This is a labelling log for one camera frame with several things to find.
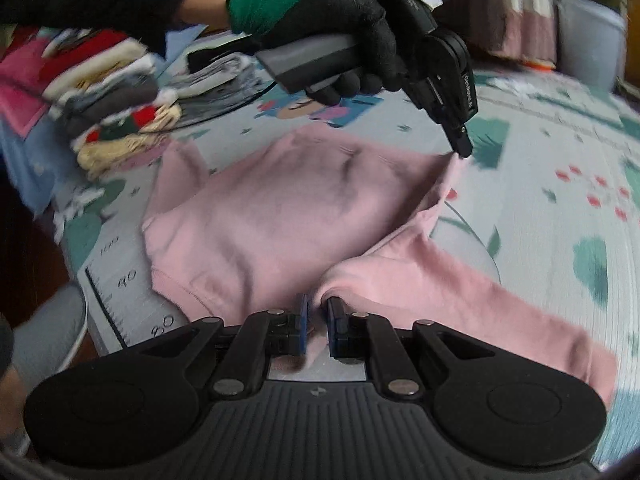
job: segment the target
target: glove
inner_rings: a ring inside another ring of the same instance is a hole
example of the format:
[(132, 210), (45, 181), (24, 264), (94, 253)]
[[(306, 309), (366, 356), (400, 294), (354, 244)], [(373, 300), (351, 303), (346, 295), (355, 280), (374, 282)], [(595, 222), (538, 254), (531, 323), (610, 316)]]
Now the glove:
[(337, 105), (341, 97), (400, 88), (396, 38), (376, 0), (227, 0), (233, 32), (257, 36), (274, 48), (315, 34), (354, 34), (362, 47), (363, 75), (347, 72), (309, 97)]

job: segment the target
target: gray slipper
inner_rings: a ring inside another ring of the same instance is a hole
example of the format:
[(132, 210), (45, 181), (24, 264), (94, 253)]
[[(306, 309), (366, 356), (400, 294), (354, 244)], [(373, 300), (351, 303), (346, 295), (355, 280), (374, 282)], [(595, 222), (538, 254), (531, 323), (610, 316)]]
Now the gray slipper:
[[(14, 330), (15, 367), (27, 393), (42, 381), (66, 369), (86, 333), (86, 303), (79, 285), (62, 286), (42, 304), (26, 323)], [(29, 448), (24, 430), (3, 443), (5, 449), (22, 455)]]

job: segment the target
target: trash bin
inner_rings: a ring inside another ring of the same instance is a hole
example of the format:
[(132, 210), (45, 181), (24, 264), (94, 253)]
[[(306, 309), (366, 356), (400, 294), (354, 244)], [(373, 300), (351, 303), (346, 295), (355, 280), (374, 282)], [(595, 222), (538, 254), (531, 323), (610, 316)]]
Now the trash bin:
[(558, 0), (558, 16), (561, 71), (611, 90), (625, 37), (622, 16), (591, 0)]

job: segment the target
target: dark brown floor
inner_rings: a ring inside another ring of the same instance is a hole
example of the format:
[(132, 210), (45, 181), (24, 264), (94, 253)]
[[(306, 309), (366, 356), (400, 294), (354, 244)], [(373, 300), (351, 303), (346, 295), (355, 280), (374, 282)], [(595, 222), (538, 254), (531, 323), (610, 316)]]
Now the dark brown floor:
[[(33, 221), (0, 170), (0, 312), (17, 326), (68, 280), (60, 248)], [(87, 335), (74, 362), (96, 356)]]

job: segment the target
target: pink cloth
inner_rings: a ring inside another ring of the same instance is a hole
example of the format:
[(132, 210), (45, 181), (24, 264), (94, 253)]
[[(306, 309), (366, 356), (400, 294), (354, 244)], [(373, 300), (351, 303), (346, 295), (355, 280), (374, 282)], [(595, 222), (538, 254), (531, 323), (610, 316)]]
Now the pink cloth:
[(419, 212), (360, 257), (324, 274), (314, 305), (341, 297), (352, 312), (387, 317), (396, 328), (431, 319), (584, 381), (610, 406), (616, 358), (586, 331), (525, 303), (429, 239)]
[(314, 290), (309, 360), (326, 343), (329, 296), (399, 328), (434, 319), (570, 373), (608, 404), (612, 354), (429, 240), (460, 165), (315, 123), (209, 176), (195, 144), (174, 142), (143, 221), (153, 288), (191, 320), (227, 324)]
[(195, 144), (175, 142), (143, 221), (153, 288), (191, 320), (288, 308), (415, 210), (433, 226), (458, 162), (315, 123), (210, 177)]
[[(0, 74), (15, 79), (33, 92), (42, 92), (46, 85), (39, 81), (38, 74), (46, 61), (42, 59), (42, 53), (48, 43), (47, 38), (32, 40), (14, 50), (0, 62)], [(19, 136), (25, 138), (46, 109), (43, 101), (0, 78), (0, 112)]]

